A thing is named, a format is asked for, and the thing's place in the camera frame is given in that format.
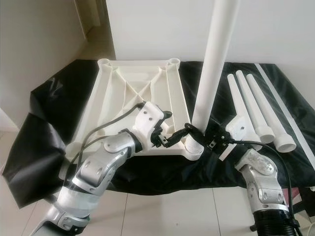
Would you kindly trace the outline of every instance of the black plastic sheet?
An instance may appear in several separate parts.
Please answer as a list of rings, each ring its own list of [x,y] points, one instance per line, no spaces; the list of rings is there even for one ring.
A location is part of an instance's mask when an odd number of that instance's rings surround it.
[[[297,122],[311,150],[315,151],[315,112],[285,75],[273,64],[261,65]],[[190,118],[201,74],[201,62],[181,62],[180,76]],[[296,150],[282,153],[292,185],[315,186],[315,171],[296,139],[294,131],[279,108],[254,64],[225,63],[206,135],[212,122],[223,122],[235,115],[226,76],[241,69],[256,78],[277,116],[297,143]],[[76,60],[31,92],[31,111],[11,149],[3,175],[20,207],[56,192],[62,186],[58,174],[65,145],[71,142],[84,110],[98,66],[94,60]],[[279,169],[278,180],[286,187],[283,167],[265,150]],[[218,160],[208,150],[198,161],[182,156],[135,156],[121,166],[109,189],[142,195],[157,195],[181,189],[245,186],[245,182],[227,158]]]

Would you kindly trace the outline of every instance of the white pvc pipe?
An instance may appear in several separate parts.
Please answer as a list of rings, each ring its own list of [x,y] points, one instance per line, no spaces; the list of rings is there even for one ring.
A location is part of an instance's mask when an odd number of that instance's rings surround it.
[[[228,45],[231,40],[240,0],[216,0],[211,18],[207,48],[202,67],[192,124],[205,132],[216,97]],[[191,136],[188,136],[185,147],[195,153],[194,160],[203,152]]]
[[[246,82],[243,72],[241,70],[236,71],[236,77],[238,79],[238,83],[240,85],[252,125],[254,126],[255,133],[260,137],[260,140],[264,144],[271,143],[275,139],[275,134],[267,125],[265,118],[262,115],[252,94],[252,91]]]
[[[250,119],[250,116],[248,115],[245,103],[244,103],[242,96],[241,96],[241,93],[237,87],[234,75],[229,74],[227,76],[227,80],[228,80],[228,85],[230,86],[236,114],[239,116],[243,116],[245,118],[246,135],[245,135],[243,140],[260,142],[260,138],[255,133],[255,130],[254,130],[254,127],[252,125],[252,121]],[[258,145],[253,145],[253,147],[256,150],[261,149],[261,146],[258,146]]]
[[[261,91],[259,85],[254,79],[253,75],[249,74],[246,76],[249,86],[252,89],[252,93],[262,111],[267,124],[272,128],[275,133],[274,145],[278,152],[290,152],[296,148],[296,144],[293,138],[288,135],[278,119],[276,113],[269,104],[267,98]]]

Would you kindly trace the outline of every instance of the white tube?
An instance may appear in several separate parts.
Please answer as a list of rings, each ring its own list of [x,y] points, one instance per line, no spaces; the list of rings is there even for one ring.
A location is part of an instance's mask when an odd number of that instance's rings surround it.
[[[296,148],[296,144],[293,138],[288,135],[278,119],[276,113],[269,104],[267,98],[261,91],[253,75],[249,74],[246,76],[247,82],[252,89],[252,93],[262,111],[267,124],[272,128],[275,133],[274,145],[278,152],[290,152]]]
[[[205,132],[216,97],[228,45],[236,21],[239,0],[216,0],[211,18],[207,48],[202,67],[192,124]],[[198,159],[203,147],[188,136],[185,147]]]
[[[246,122],[246,135],[243,140],[246,141],[256,141],[260,142],[259,136],[255,133],[254,127],[252,125],[250,116],[248,115],[248,112],[246,110],[246,106],[244,104],[244,101],[242,99],[241,93],[237,87],[234,75],[229,74],[227,76],[228,84],[230,86],[233,102],[234,102],[234,107],[236,114],[239,116],[243,116],[245,118]],[[261,146],[258,145],[253,145],[253,147],[256,150],[260,150]]]
[[[254,126],[255,133],[260,137],[260,140],[264,144],[271,143],[275,139],[275,134],[267,125],[265,118],[255,101],[252,91],[246,82],[243,72],[241,70],[236,71],[236,77],[238,79],[252,125]]]

